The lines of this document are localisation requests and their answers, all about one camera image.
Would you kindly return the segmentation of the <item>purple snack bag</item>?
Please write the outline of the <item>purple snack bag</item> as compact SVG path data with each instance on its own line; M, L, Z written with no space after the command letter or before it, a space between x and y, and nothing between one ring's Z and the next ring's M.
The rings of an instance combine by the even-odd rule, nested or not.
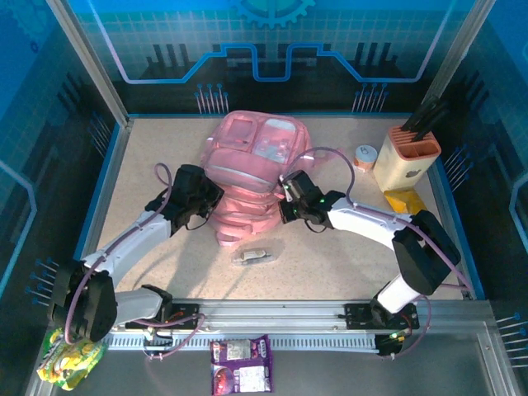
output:
M274 391L273 354L267 335L213 341L210 355L211 396Z

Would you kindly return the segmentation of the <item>beige holder with orange top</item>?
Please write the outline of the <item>beige holder with orange top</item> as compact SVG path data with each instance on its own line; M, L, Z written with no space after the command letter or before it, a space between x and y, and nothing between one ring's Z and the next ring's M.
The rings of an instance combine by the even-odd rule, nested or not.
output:
M441 154L441 146L432 132L413 141L417 133L392 127L387 133L373 167L382 192L414 187Z

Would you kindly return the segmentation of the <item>pink student backpack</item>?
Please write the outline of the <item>pink student backpack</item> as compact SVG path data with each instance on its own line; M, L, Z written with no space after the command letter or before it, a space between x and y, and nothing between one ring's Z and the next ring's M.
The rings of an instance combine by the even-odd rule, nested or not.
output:
M256 111L228 113L206 140L200 165L224 190L209 218L217 242L233 246L281 223L285 198L280 178L297 170L309 175L341 151L316 149L301 121Z

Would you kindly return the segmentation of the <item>aluminium mounting rail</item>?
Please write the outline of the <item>aluminium mounting rail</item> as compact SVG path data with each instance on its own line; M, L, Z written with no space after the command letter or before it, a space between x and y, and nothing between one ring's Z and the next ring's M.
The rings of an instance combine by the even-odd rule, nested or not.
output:
M175 299L174 305L194 304L205 315L202 330L221 334L322 334L378 333L389 334L404 328L406 321L398 316L397 323L388 328L364 327L351 320L349 305L366 301L338 300L219 300ZM491 305L487 301L420 300L414 304L415 313L406 313L414 321L413 332L477 333L485 328L497 329Z

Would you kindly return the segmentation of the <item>aluminium frame post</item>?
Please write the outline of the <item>aluminium frame post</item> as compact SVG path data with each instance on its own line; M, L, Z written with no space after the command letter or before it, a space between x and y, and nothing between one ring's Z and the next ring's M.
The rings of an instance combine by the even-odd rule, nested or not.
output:
M125 128L129 124L128 112L67 0L45 1L115 121Z
M471 45L481 30L497 0L474 0L474 5L464 19L451 47L442 61L423 101L441 97L458 67L467 56Z

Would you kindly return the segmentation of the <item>green yellow snack bag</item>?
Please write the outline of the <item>green yellow snack bag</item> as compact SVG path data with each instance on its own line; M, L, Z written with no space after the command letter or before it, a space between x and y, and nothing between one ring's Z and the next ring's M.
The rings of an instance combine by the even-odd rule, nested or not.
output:
M39 378L71 391L85 379L104 356L107 345L81 340L68 344L62 328L45 335L43 356L36 369Z

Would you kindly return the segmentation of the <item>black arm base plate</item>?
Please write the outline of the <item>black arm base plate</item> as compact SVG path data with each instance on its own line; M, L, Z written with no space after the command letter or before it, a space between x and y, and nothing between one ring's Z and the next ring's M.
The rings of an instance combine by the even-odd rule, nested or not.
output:
M135 320L132 324L151 328L195 329L199 313L198 304L172 303L163 306L154 318Z
M377 305L345 304L342 315L348 330L402 330L420 328L417 308L405 305L399 312L390 313Z

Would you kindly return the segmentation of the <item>clear plastic stationery bag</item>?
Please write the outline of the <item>clear plastic stationery bag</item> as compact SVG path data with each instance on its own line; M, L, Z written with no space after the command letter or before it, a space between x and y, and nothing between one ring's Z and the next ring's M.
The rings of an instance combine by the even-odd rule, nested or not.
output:
M238 266L252 266L275 261L276 257L269 248L253 247L236 251L231 262Z

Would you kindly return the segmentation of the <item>black controller board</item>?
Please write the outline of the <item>black controller board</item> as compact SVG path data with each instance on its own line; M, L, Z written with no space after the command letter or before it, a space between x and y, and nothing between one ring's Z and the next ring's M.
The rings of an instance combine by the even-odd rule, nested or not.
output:
M403 349L403 342L406 337L405 332L376 335L375 347L378 350L378 355L382 357L397 355Z

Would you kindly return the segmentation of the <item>yellow packet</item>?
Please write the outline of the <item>yellow packet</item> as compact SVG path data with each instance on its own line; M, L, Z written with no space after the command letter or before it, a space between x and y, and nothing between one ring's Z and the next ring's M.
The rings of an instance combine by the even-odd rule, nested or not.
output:
M384 198L396 213L417 215L420 211L427 210L414 188L385 191Z

